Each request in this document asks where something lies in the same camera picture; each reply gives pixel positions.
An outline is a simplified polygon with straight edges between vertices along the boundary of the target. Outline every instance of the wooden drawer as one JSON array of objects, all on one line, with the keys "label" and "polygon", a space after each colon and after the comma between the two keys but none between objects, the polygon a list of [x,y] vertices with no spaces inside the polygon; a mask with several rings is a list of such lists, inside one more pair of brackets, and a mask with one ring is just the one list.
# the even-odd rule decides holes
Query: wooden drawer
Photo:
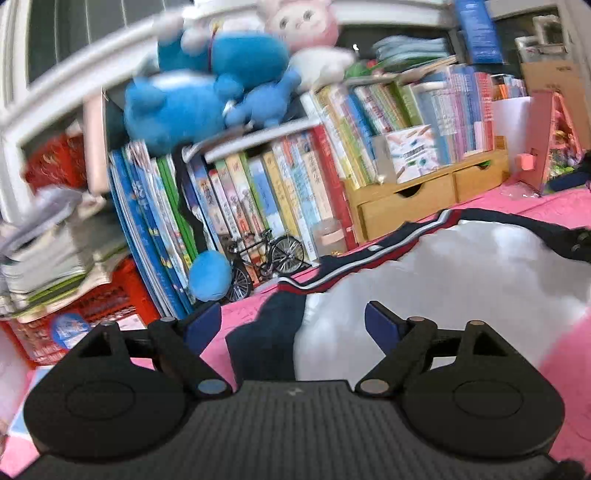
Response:
[{"label": "wooden drawer", "polygon": [[444,175],[359,205],[359,220],[366,239],[373,240],[454,203],[453,177]]},{"label": "wooden drawer", "polygon": [[456,182],[457,201],[462,203],[476,195],[498,187],[511,174],[506,154],[491,156],[487,167],[464,168],[453,173]]}]

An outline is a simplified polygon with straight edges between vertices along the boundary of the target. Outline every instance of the round black disc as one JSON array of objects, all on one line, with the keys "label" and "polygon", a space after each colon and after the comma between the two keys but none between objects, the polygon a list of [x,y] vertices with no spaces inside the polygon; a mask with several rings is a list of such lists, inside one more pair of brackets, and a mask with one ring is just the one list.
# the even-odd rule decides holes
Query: round black disc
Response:
[{"label": "round black disc", "polygon": [[86,461],[136,455],[170,437],[184,414],[180,385],[131,363],[85,358],[53,373],[23,411],[45,453]]},{"label": "round black disc", "polygon": [[529,365],[494,360],[419,375],[402,407],[413,428],[457,455],[507,459],[547,450],[564,420],[556,390]]}]

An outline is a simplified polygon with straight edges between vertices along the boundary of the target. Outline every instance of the plush ball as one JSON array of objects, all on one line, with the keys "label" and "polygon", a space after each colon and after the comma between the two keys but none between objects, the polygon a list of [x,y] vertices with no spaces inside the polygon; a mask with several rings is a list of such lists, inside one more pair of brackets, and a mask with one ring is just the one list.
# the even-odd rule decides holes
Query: plush ball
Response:
[{"label": "plush ball", "polygon": [[220,252],[200,253],[189,269],[189,290],[201,301],[222,299],[232,282],[232,267]]}]

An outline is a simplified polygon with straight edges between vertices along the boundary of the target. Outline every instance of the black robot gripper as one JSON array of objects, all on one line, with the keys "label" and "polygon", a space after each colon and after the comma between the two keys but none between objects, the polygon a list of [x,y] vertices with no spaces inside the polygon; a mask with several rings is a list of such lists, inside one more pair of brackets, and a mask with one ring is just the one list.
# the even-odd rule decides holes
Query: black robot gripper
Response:
[{"label": "black robot gripper", "polygon": [[[548,456],[564,421],[559,394],[485,322],[440,330],[371,302],[396,340],[380,344],[383,360],[355,391],[244,379],[233,393],[187,347],[191,325],[215,308],[147,330],[95,327],[25,402],[41,457],[19,479],[584,477]],[[440,356],[456,358],[431,369]]]}]

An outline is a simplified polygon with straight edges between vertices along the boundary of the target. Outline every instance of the yellow book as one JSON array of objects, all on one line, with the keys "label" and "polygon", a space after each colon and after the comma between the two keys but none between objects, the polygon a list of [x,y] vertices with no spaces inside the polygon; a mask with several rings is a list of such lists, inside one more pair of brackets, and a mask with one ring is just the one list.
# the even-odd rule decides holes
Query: yellow book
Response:
[{"label": "yellow book", "polygon": [[290,203],[287,200],[287,194],[285,192],[285,187],[283,186],[283,181],[281,180],[279,167],[275,161],[275,155],[273,155],[273,152],[266,152],[263,154],[262,160],[265,165],[267,175],[269,175],[273,192],[277,198],[277,203],[279,203],[281,217],[283,218],[283,222],[287,227],[287,231],[289,231],[289,233],[292,235],[299,237],[300,231],[298,230],[294,214],[291,211]]}]

